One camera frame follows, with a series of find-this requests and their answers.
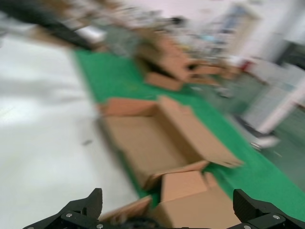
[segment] concrete floor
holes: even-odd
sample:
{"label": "concrete floor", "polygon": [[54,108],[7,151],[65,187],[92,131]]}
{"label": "concrete floor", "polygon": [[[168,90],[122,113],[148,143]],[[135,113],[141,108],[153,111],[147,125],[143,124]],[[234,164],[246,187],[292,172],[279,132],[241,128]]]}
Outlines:
{"label": "concrete floor", "polygon": [[103,213],[137,199],[94,121],[72,53],[6,36],[0,48],[0,222],[19,229],[103,189]]}

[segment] cardboard box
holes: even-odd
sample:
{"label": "cardboard box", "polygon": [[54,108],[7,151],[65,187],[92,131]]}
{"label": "cardboard box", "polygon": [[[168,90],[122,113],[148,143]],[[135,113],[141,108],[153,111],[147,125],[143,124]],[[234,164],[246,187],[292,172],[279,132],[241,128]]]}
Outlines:
{"label": "cardboard box", "polygon": [[187,68],[188,58],[183,53],[176,54],[170,48],[161,51],[151,45],[142,44],[138,47],[137,56],[158,65],[177,80],[187,82],[192,76],[192,71]]}
{"label": "cardboard box", "polygon": [[179,91],[183,87],[184,82],[177,80],[157,65],[142,58],[135,58],[135,62],[146,83],[171,91]]}
{"label": "cardboard box", "polygon": [[210,162],[240,166],[237,159],[192,113],[168,97],[158,102],[112,98],[104,120],[143,189],[167,173],[201,171]]}
{"label": "cardboard box", "polygon": [[120,221],[149,216],[167,228],[224,229],[240,223],[233,204],[210,173],[198,171],[166,174],[160,204],[149,211],[150,197],[105,214],[100,221]]}

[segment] black object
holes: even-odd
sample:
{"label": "black object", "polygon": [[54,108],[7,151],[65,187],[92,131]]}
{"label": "black object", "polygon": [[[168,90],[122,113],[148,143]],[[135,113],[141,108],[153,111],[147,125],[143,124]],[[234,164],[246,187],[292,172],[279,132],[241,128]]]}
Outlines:
{"label": "black object", "polygon": [[101,211],[102,189],[96,188],[87,198],[70,201],[56,215],[24,229],[97,229]]}
{"label": "black object", "polygon": [[91,50],[90,44],[56,19],[55,14],[37,0],[0,0],[0,11],[25,23],[38,24],[51,35]]}
{"label": "black object", "polygon": [[[304,222],[288,216],[272,203],[252,199],[241,189],[234,190],[233,209],[241,224],[229,229],[305,229]],[[71,201],[58,214],[24,229],[144,229],[159,226],[154,220],[142,217],[129,219],[125,226],[113,226],[97,220],[101,210],[102,190],[96,188],[86,199]]]}
{"label": "black object", "polygon": [[156,220],[149,217],[132,217],[130,219],[127,219],[126,222],[119,226],[123,229],[151,229],[161,227]]}
{"label": "black object", "polygon": [[242,223],[231,229],[305,229],[305,222],[288,216],[272,203],[252,199],[241,189],[233,192],[233,209]]}

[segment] green floor mat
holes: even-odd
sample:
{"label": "green floor mat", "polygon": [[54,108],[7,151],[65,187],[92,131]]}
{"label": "green floor mat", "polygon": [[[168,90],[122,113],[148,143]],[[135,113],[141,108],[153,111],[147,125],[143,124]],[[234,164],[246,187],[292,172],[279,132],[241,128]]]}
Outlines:
{"label": "green floor mat", "polygon": [[105,102],[110,97],[155,100],[164,94],[190,105],[199,119],[244,161],[244,166],[236,169],[218,165],[208,167],[225,192],[232,197],[233,189],[241,188],[251,197],[272,202],[288,215],[305,220],[305,194],[270,161],[254,151],[217,110],[189,87],[170,92],[144,84],[132,60],[110,53],[77,51],[76,57],[97,102]]}

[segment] green floor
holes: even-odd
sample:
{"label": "green floor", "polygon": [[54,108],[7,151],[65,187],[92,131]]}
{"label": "green floor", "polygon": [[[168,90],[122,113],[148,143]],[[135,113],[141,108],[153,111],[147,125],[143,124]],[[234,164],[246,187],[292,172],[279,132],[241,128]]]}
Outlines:
{"label": "green floor", "polygon": [[[76,57],[97,102],[105,102],[114,96],[155,100],[158,95],[165,94],[190,105],[201,121],[244,161],[244,166],[236,169],[218,165],[209,166],[208,169],[214,173],[225,192],[232,197],[234,188],[242,188],[253,198],[273,202],[287,214],[305,220],[305,194],[272,162],[254,151],[224,119],[219,109],[213,108],[214,104],[209,98],[203,99],[204,96],[194,93],[188,86],[180,92],[169,92],[146,85],[142,82],[142,76],[133,61],[110,53],[77,51]],[[239,105],[236,107],[241,111],[244,109]],[[220,102],[219,108],[227,110],[231,107]],[[130,176],[139,195],[146,195],[147,193],[139,189],[132,173]]]}
{"label": "green floor", "polygon": [[[236,82],[226,82],[234,97],[226,99],[218,96],[213,88],[202,86],[198,93],[218,111],[226,114],[242,114],[256,96],[267,89],[255,78],[244,74]],[[276,129],[281,142],[261,153],[283,171],[305,192],[305,111],[296,108]]]}

